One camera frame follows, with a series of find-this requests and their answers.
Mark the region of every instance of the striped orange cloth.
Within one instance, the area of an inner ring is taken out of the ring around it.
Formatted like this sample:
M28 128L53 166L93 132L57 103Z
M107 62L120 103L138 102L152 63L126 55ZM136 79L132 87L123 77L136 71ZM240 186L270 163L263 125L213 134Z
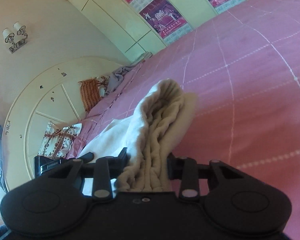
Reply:
M98 76L96 78L79 82L81 100L86 112L89 112L102 98L109 83L108 76Z

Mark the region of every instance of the beige cloth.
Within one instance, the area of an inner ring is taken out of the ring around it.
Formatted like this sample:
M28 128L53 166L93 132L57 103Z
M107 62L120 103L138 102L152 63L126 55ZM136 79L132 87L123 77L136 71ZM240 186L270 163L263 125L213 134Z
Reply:
M196 95L183 93L171 79L154 85L132 116L113 120L83 149L95 159L118 156L127 147L128 166L116 181L119 191L169 191L167 156L178 145L194 117Z

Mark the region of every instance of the pillow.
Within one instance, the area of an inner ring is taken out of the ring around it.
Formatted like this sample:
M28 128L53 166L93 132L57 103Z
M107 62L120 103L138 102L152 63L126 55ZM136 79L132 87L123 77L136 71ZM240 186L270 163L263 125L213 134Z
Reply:
M99 76L93 79L80 81L81 100L86 112L89 112L106 95L109 83L108 76Z
M38 155L52 160L65 158L72 142L81 131L82 124L74 124L60 130L52 122L48 123Z

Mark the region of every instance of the pink bedsheet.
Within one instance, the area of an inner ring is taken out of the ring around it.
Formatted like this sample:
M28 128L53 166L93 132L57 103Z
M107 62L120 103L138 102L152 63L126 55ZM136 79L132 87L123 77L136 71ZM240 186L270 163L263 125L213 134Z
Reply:
M284 191L293 204L285 232L300 240L300 0L249 0L160 51L125 78L109 110L96 106L76 149L166 78L199 98L174 154L221 159Z

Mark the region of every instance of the wall sconce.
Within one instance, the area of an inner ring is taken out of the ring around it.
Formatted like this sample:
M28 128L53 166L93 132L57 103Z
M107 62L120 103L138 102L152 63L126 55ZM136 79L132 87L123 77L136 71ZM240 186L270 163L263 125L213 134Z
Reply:
M26 39L28 38L28 34L26 33L26 26L21 25L19 22L16 22L13 25L13 28L17 31L17 35L24 36L23 39L18 41L17 43L14 42L14 33L9 29L5 28L2 32L2 35L4 37L4 41L6 43L11 43L12 46L9 48L9 51L11 53L14 53L17 49L21 48L23 45L26 44Z

